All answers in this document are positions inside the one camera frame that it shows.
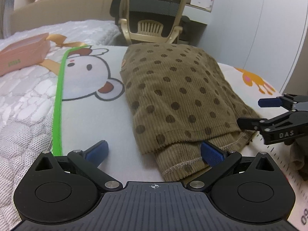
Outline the brown polka dot garment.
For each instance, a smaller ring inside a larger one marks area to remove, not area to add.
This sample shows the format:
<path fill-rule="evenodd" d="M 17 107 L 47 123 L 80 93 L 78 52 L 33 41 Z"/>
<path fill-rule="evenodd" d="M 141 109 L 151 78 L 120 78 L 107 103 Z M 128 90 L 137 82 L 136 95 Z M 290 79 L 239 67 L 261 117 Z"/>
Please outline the brown polka dot garment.
<path fill-rule="evenodd" d="M 256 118 L 202 49 L 183 44 L 141 43 L 127 48 L 120 75 L 142 154 L 153 154 L 166 181 L 203 173 L 200 146 L 241 151 L 254 132 L 240 117 Z"/>

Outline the white cartoon play mat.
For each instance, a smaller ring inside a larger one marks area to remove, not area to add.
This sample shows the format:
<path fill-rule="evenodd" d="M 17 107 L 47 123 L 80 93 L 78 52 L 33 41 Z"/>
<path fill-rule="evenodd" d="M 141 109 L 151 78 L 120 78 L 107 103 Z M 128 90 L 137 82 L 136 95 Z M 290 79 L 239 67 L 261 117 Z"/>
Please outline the white cartoon play mat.
<path fill-rule="evenodd" d="M 142 154 L 134 137 L 133 116 L 120 75 L 127 48 L 93 45 L 73 48 L 64 54 L 54 109 L 53 152 L 66 155 L 105 140 L 109 155 L 100 165 L 104 172 L 123 184 L 165 181 L 154 155 Z M 257 117 L 272 118 L 285 112 L 282 108 L 258 106 L 259 99 L 280 95 L 265 79 L 244 69 L 218 65 L 233 91 Z M 254 132 L 240 152 L 252 156 L 260 151 L 272 156 L 295 191 L 290 223 L 299 230 L 307 230 L 307 182 L 296 170 L 293 147 L 282 143 L 264 145 L 263 137 Z"/>

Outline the white quilted mattress cover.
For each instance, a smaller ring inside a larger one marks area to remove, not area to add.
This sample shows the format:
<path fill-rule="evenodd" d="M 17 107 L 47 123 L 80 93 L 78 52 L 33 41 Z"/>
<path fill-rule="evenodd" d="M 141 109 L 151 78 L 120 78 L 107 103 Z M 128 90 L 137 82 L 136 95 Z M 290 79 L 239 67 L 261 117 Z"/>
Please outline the white quilted mattress cover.
<path fill-rule="evenodd" d="M 120 31 L 113 21 L 69 21 L 16 32 L 1 40 L 1 49 L 42 33 L 61 34 L 65 43 L 111 45 Z M 57 75 L 40 65 L 1 76 L 1 230 L 20 222 L 14 190 L 39 153 L 50 147 L 56 83 Z"/>

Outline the pink flat box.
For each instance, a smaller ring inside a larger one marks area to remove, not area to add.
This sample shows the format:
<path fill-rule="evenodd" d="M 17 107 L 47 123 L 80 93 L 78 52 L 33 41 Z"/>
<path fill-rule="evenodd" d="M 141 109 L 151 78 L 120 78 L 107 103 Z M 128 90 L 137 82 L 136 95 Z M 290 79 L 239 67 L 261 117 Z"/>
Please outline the pink flat box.
<path fill-rule="evenodd" d="M 15 42 L 1 50 L 1 76 L 41 63 L 50 49 L 48 33 Z"/>

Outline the beige mesh office chair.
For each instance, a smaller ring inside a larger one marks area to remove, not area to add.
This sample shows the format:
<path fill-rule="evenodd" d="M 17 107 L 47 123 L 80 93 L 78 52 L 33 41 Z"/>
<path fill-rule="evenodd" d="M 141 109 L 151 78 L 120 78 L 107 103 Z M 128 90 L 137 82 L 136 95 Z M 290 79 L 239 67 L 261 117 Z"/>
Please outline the beige mesh office chair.
<path fill-rule="evenodd" d="M 110 15 L 126 42 L 175 43 L 187 0 L 113 0 Z"/>

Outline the beige bed headboard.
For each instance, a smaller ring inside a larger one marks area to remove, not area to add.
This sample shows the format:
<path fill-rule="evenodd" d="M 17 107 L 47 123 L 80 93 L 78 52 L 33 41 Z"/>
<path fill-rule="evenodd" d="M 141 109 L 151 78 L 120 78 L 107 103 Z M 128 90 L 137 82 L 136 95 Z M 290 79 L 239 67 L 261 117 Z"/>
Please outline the beige bed headboard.
<path fill-rule="evenodd" d="M 10 16 L 11 34 L 84 20 L 113 20 L 110 7 L 113 0 L 40 0 L 14 10 Z"/>

